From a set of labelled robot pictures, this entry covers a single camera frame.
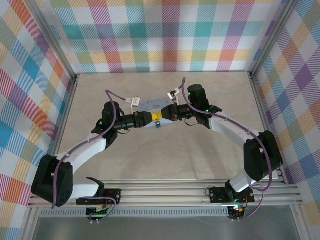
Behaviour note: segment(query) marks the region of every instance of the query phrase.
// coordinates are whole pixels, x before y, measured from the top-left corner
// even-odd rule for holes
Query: metal grate
[[[228,215],[227,206],[206,207],[126,207],[115,209],[110,217],[225,217]],[[66,207],[64,209],[44,208],[41,218],[74,218],[86,217],[85,208]]]

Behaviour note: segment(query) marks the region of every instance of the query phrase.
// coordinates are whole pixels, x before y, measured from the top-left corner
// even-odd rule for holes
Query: connector
[[[180,93],[180,89],[176,87],[174,90],[168,92],[168,96],[172,102],[176,102],[179,105],[179,98],[177,97],[178,93]]]
[[[108,205],[105,204],[105,205],[98,206],[95,211],[98,213],[98,212],[105,210],[107,208],[108,208]]]
[[[129,98],[129,97],[127,97],[126,99],[125,99],[125,102],[126,103],[128,103],[128,104],[131,104],[132,103],[132,98]]]
[[[138,108],[140,103],[140,97],[135,96],[132,100],[132,107]]]

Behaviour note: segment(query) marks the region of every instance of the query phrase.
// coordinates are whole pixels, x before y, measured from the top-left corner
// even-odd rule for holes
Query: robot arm
[[[198,110],[219,114],[230,119],[220,108],[209,105],[205,90],[201,85],[195,84],[188,87],[189,101],[192,106]],[[244,152],[244,170],[238,175],[226,182],[225,188],[214,194],[224,198],[224,203],[232,203],[235,200],[243,198],[243,194],[252,184],[261,181],[269,174],[269,169],[265,153],[261,150],[257,140],[229,121],[220,117],[202,114],[193,111],[187,104],[177,105],[174,103],[161,110],[158,114],[149,112],[134,112],[124,115],[118,103],[114,103],[116,108],[116,121],[112,129],[101,135],[105,129],[112,124],[114,110],[112,104],[107,102],[102,111],[100,119],[91,134],[81,143],[86,144],[78,147],[72,154],[66,151],[57,156],[44,156],[36,172],[31,191],[33,194],[53,202],[53,176],[59,161],[67,156],[60,165],[57,174],[57,201],[56,206],[64,205],[69,199],[80,199],[84,197],[106,197],[104,184],[94,178],[87,178],[82,181],[73,179],[75,172],[94,155],[104,151],[112,145],[118,137],[118,130],[127,130],[129,128],[143,128],[149,123],[156,121],[159,116],[171,121],[178,121],[184,118],[195,117],[197,122],[206,128],[219,132],[235,142]],[[278,149],[274,135],[270,131],[259,133],[256,130],[250,130],[259,137],[269,155],[272,171],[278,169],[283,161]]]

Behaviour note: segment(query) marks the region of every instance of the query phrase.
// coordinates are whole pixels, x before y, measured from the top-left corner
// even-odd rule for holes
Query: black mounting plate
[[[118,205],[121,199],[121,189],[104,189],[103,197],[110,197],[116,201]],[[79,198],[76,200],[76,205],[105,205],[106,203],[114,204],[112,200],[106,199],[86,199],[86,198]]]
[[[212,204],[222,204],[222,203],[226,204],[231,202],[226,194],[225,187],[210,187],[209,196],[210,196],[210,202]],[[248,198],[248,203],[255,202],[255,196],[254,196],[253,190],[248,187],[247,189],[239,193],[234,203],[245,204],[247,202],[247,199],[245,196]]]

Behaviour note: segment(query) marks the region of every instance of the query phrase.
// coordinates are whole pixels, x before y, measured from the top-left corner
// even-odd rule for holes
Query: yellow object
[[[161,119],[162,118],[162,112],[158,112],[157,114],[155,113],[152,113],[152,120],[153,121],[158,121],[158,119]]]

